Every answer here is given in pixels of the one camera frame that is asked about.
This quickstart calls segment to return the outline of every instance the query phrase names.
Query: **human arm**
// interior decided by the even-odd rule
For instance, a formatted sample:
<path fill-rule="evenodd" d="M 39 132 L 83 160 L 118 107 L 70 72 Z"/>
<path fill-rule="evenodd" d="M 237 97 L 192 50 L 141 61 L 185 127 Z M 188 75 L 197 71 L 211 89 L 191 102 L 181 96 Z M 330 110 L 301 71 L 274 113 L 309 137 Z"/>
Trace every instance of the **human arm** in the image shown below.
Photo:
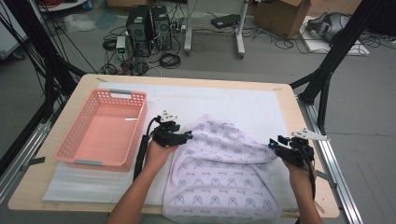
<path fill-rule="evenodd" d="M 145 166 L 134 183 L 125 191 L 106 224 L 138 223 L 143 203 L 155 175 L 165 165 L 166 160 L 177 147 L 161 147 L 155 141 L 148 144 Z"/>
<path fill-rule="evenodd" d="M 311 181 L 309 173 L 302 167 L 297 167 L 287 161 L 283 161 L 289 169 L 290 185 L 297 201 L 301 224 L 320 224 L 321 220 L 315 202 L 312 197 Z"/>

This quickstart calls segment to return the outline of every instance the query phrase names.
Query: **human hand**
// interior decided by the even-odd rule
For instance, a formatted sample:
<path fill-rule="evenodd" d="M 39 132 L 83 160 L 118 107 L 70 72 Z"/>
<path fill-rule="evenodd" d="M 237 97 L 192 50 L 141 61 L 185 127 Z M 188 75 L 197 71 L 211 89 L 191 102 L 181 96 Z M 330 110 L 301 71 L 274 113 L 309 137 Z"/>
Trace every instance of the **human hand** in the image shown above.
<path fill-rule="evenodd" d="M 148 144 L 148 150 L 146 152 L 146 161 L 143 169 L 150 169 L 157 173 L 165 165 L 169 154 L 174 152 L 178 146 L 173 147 L 162 147 L 155 141 L 151 141 Z"/>

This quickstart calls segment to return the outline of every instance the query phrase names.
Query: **desktop computer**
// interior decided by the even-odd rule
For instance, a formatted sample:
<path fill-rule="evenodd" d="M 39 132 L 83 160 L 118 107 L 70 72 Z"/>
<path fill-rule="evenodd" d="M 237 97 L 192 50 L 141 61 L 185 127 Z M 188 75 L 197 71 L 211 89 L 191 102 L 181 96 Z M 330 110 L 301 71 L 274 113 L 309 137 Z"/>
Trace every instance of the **desktop computer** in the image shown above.
<path fill-rule="evenodd" d="M 149 43 L 153 39 L 153 31 L 149 7 L 134 5 L 126 22 L 126 29 L 132 45 L 135 57 L 147 57 L 150 55 Z"/>
<path fill-rule="evenodd" d="M 152 23 L 154 28 L 154 38 L 158 50 L 171 49 L 172 39 L 170 21 L 165 6 L 151 8 Z"/>

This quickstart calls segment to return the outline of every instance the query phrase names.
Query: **pink plastic basket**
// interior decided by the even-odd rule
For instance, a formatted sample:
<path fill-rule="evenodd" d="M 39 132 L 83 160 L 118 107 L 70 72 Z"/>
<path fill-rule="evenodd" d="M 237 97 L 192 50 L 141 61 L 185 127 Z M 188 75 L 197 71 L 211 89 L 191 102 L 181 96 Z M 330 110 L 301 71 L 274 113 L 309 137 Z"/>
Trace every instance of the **pink plastic basket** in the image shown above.
<path fill-rule="evenodd" d="M 55 159 L 77 168 L 128 172 L 147 115 L 146 98 L 141 91 L 92 91 Z"/>

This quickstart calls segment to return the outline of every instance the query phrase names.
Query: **crumpled garment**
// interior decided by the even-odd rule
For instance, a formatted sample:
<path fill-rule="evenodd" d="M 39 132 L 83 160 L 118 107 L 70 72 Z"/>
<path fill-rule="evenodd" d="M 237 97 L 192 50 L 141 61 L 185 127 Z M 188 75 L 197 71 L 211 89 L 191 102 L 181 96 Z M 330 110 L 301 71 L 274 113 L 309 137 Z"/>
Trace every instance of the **crumpled garment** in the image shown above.
<path fill-rule="evenodd" d="M 172 161 L 165 217 L 178 223 L 243 223 L 280 216 L 268 170 L 277 156 L 267 145 L 209 115 L 189 130 L 193 138 L 179 146 Z"/>

